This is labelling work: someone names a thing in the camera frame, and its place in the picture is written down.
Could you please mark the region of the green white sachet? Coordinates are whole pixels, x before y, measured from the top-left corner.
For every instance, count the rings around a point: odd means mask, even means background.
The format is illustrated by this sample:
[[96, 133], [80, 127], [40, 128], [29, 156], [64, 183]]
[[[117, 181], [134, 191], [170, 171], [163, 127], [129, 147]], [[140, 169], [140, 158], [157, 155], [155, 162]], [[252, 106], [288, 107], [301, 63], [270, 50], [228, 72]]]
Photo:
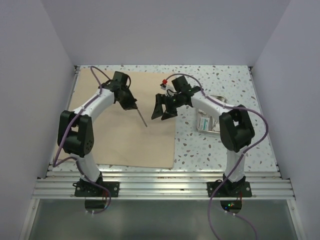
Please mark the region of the green white sachet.
[[200, 117], [198, 128], [202, 131], [211, 131], [212, 130], [212, 121], [210, 117]]

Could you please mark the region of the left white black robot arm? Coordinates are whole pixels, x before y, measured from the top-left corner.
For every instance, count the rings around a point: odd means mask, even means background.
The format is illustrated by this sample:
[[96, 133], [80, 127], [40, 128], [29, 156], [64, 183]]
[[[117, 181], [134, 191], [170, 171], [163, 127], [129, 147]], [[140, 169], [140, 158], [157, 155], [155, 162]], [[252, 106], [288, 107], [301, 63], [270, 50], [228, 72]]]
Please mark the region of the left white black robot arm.
[[112, 78], [98, 83], [97, 91], [85, 103], [60, 114], [58, 150], [52, 165], [57, 167], [67, 160], [74, 160], [80, 172], [80, 180], [75, 184], [79, 192], [95, 197], [108, 192], [91, 153], [95, 142], [93, 123], [115, 103], [119, 103], [125, 111], [138, 109], [137, 99], [130, 90], [131, 83], [128, 74], [116, 71]]

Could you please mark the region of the beige cloth mat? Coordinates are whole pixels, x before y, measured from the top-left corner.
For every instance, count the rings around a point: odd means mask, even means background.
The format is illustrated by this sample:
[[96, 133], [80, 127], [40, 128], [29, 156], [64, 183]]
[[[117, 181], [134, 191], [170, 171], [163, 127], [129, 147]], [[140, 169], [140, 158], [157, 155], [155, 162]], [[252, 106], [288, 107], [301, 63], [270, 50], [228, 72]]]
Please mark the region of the beige cloth mat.
[[129, 72], [130, 90], [137, 99], [147, 127], [137, 110], [115, 103], [93, 123], [93, 160], [99, 165], [171, 169], [175, 155], [175, 120], [151, 119], [156, 94], [165, 73]]

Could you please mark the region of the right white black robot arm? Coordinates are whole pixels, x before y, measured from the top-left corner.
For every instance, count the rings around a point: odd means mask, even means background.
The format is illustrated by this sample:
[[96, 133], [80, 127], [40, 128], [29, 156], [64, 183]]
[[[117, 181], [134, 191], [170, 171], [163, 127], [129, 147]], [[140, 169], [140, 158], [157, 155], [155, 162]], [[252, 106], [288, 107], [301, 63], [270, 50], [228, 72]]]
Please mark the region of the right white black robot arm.
[[184, 76], [172, 80], [172, 84], [164, 79], [160, 87], [164, 93], [155, 96], [152, 119], [161, 118], [164, 121], [174, 118], [179, 107], [189, 106], [218, 120], [220, 140], [227, 150], [227, 162], [222, 183], [215, 191], [223, 190], [227, 196], [235, 196], [246, 181], [245, 149], [255, 136], [245, 107], [229, 105], [207, 96], [201, 86], [191, 86]]

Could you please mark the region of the stainless steel tray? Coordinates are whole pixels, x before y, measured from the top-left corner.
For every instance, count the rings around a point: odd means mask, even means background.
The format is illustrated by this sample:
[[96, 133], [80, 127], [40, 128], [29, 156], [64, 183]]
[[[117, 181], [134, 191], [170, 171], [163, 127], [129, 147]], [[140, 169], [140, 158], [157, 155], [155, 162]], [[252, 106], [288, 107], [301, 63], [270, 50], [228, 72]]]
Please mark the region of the stainless steel tray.
[[219, 116], [226, 110], [207, 99], [201, 92], [192, 98], [192, 104], [196, 107], [196, 130], [200, 133], [219, 135]]

